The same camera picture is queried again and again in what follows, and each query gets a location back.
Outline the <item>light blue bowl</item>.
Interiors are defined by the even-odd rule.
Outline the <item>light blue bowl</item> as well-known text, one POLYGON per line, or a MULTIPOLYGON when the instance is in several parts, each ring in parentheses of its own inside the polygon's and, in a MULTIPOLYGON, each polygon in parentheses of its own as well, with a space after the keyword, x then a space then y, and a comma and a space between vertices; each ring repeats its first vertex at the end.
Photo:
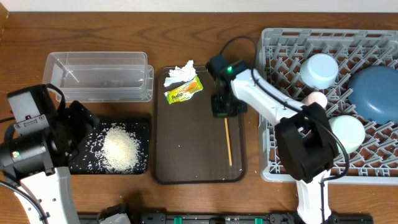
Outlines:
POLYGON ((300 67, 300 76, 304 84, 319 90, 332 86, 337 75, 338 64, 327 54, 315 54, 304 61, 300 67))

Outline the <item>white tissue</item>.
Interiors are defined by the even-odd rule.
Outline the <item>white tissue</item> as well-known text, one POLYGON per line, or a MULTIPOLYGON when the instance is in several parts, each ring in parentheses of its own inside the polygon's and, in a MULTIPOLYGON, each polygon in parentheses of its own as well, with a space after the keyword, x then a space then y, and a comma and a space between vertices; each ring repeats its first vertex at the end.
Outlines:
POLYGON ((175 67, 174 69, 169 70, 169 75, 164 81, 164 87, 168 87, 174 83, 189 82, 194 79, 197 72, 193 67, 193 64, 194 61, 189 60, 184 67, 175 67))

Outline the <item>yellow snack wrapper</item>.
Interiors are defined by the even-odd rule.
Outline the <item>yellow snack wrapper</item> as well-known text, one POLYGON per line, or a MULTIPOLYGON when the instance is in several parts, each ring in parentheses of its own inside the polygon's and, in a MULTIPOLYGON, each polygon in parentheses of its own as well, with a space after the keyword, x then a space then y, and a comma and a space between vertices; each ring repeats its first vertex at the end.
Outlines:
POLYGON ((164 93, 169 104, 190 100, 195 93, 202 91, 203 84, 198 76, 173 90, 164 93))

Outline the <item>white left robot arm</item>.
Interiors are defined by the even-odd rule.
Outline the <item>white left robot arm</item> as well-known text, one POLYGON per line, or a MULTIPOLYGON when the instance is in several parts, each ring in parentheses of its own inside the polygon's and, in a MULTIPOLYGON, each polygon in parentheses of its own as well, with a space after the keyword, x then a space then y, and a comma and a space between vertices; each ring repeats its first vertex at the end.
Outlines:
POLYGON ((19 136, 4 145, 1 162, 31 223, 80 222, 68 163, 98 123, 79 101, 16 123, 19 136))

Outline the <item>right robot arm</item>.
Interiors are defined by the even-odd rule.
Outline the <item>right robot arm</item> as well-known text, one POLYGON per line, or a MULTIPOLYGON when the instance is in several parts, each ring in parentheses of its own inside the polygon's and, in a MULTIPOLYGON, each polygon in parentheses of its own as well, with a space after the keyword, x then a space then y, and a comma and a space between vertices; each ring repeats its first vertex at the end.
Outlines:
POLYGON ((326 223, 331 215, 327 182, 339 150, 323 107, 289 98, 244 61, 229 63, 218 55, 206 69, 216 86, 213 116, 237 116, 248 106, 263 115, 274 127, 279 160, 296 180, 299 218, 304 223, 326 223))

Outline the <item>dark blue plate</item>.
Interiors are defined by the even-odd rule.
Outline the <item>dark blue plate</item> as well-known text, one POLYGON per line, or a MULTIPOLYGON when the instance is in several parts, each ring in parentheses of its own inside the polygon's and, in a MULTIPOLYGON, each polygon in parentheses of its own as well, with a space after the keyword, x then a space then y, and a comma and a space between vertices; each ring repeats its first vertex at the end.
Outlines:
POLYGON ((377 124, 397 122, 397 70, 372 66, 354 74, 348 83, 348 99, 355 112, 377 124))

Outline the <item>green bowl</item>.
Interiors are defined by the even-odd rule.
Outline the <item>green bowl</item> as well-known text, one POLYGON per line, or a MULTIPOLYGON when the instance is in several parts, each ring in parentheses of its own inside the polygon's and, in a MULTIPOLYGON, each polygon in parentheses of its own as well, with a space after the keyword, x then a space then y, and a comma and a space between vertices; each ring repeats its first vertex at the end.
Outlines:
POLYGON ((364 126, 353 116, 341 115, 330 118, 329 124, 348 154, 356 151, 365 140, 364 126))

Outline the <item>wooden chopstick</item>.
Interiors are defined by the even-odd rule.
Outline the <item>wooden chopstick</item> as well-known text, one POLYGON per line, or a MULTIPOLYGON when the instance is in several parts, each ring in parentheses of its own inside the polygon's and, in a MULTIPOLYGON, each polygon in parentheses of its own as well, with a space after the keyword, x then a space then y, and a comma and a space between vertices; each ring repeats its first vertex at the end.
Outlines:
POLYGON ((225 127, 225 132, 226 132, 226 143, 227 143, 227 149, 228 149, 229 166, 233 166, 231 144, 230 144, 230 138, 229 138, 229 126, 228 126, 227 117, 224 118, 224 127, 225 127))

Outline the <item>pink cup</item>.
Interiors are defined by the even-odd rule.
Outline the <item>pink cup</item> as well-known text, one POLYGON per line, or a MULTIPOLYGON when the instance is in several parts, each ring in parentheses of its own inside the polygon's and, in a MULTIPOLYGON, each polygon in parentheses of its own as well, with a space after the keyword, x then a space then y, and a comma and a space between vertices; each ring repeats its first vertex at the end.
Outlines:
POLYGON ((314 91, 307 95, 303 100, 302 103, 306 106, 311 105, 312 103, 318 103, 323 109, 326 108, 328 100, 327 97, 319 91, 314 91))

